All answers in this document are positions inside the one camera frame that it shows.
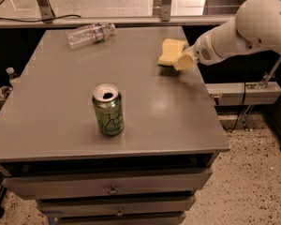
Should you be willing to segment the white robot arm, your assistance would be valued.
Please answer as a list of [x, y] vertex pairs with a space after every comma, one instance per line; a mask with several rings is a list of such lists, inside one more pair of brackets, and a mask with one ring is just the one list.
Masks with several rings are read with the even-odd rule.
[[246, 0], [235, 17], [202, 34], [174, 59], [176, 70], [220, 63], [232, 56], [274, 51], [281, 55], [281, 0]]

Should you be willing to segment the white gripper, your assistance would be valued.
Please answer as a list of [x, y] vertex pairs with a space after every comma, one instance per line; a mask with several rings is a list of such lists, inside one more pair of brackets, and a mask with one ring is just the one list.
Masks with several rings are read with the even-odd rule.
[[212, 31], [205, 32], [196, 42], [184, 50], [183, 55], [174, 60], [173, 66], [176, 70], [194, 68], [201, 63], [205, 66], [214, 65], [223, 61], [212, 44]]

